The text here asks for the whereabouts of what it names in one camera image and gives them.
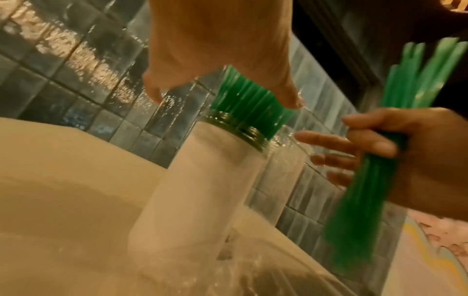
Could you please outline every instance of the hand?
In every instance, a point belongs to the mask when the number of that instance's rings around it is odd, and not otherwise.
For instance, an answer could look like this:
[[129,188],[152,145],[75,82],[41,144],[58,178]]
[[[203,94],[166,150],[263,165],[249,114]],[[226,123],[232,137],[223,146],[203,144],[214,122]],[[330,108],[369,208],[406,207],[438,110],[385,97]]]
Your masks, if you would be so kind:
[[[433,215],[468,220],[468,121],[442,108],[379,109],[368,114],[348,115],[347,139],[313,132],[298,132],[304,143],[348,153],[312,157],[316,165],[355,170],[362,153],[399,159],[389,200]],[[372,130],[397,132],[409,137],[408,147],[399,152],[394,143]],[[351,177],[330,173],[338,185]]]
[[154,101],[160,89],[232,64],[283,106],[302,106],[288,61],[292,0],[150,0],[150,8],[143,82]]

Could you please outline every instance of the bundle of green straws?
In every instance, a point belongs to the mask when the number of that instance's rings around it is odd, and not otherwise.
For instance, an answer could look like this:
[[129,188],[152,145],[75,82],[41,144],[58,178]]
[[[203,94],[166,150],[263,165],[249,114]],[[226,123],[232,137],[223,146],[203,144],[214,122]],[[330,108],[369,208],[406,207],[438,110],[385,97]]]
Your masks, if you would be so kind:
[[[428,108],[466,52],[468,42],[442,39],[422,70],[423,43],[407,43],[399,65],[389,73],[381,107]],[[382,133],[405,149],[406,137]],[[335,212],[327,221],[324,239],[333,248],[335,268],[349,270],[371,260],[385,200],[398,160],[366,154]]]

